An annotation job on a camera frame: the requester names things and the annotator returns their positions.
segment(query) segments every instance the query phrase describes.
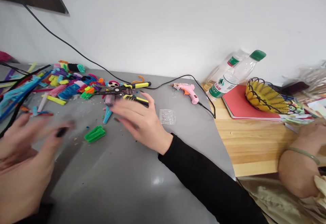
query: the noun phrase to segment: clear plastic blister pack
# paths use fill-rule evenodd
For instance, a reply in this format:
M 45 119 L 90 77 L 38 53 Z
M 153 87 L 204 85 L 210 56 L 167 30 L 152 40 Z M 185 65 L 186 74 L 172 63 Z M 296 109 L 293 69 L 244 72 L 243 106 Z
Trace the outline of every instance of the clear plastic blister pack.
M 161 124 L 174 125 L 176 123 L 176 115 L 174 110 L 160 109 L 160 122 Z

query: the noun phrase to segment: wire stripper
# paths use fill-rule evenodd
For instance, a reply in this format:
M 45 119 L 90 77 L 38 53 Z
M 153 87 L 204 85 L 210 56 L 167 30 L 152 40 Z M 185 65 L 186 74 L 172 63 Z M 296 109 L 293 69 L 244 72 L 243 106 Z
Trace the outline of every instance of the wire stripper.
M 102 88 L 105 88 L 108 90 L 103 91 L 103 92 L 97 92 L 97 93 L 94 93 L 93 95 L 115 95 L 115 96 L 123 98 L 123 99 L 135 100 L 145 106 L 148 106 L 147 100 L 132 95 L 132 89 L 148 87 L 150 85 L 151 85 L 151 82 L 143 82 L 143 83 L 136 83 L 136 84 L 126 84 L 125 83 L 122 86 L 115 87 L 115 88 L 96 85 L 97 87 L 102 87 Z

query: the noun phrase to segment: red folder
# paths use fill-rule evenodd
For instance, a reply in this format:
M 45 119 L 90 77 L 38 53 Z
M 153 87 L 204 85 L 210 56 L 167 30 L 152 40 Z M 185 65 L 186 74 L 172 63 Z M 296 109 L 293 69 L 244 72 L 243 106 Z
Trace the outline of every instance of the red folder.
M 225 94 L 222 99 L 233 119 L 281 121 L 281 117 L 278 114 L 254 108 L 246 99 L 246 86 L 236 86 Z

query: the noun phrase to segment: bottle label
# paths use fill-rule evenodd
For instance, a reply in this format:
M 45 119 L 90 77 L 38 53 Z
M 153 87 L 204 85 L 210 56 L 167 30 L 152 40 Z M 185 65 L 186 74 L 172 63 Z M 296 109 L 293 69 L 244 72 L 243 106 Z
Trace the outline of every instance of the bottle label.
M 228 65 L 231 67 L 235 66 L 237 63 L 239 63 L 239 60 L 235 59 L 233 56 L 228 61 Z
M 215 98 L 220 98 L 233 88 L 235 88 L 237 84 L 233 84 L 227 81 L 224 76 L 217 80 L 217 82 L 210 88 L 210 94 Z

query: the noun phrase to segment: plastic water bottle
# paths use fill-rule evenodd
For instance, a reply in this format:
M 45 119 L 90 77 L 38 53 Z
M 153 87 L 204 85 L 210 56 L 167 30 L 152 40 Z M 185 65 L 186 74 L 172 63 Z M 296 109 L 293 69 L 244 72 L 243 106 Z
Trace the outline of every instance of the plastic water bottle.
M 204 83 L 204 90 L 208 91 L 228 69 L 235 67 L 240 61 L 248 58 L 249 54 L 250 52 L 244 48 L 240 48 L 238 51 L 234 52 L 230 59 L 218 65 L 209 74 Z
M 249 58 L 242 61 L 235 68 L 230 68 L 221 75 L 217 82 L 208 91 L 207 95 L 212 101 L 216 101 L 227 92 L 235 88 L 242 80 L 246 79 L 253 71 L 257 62 L 261 61 L 266 53 L 255 50 Z

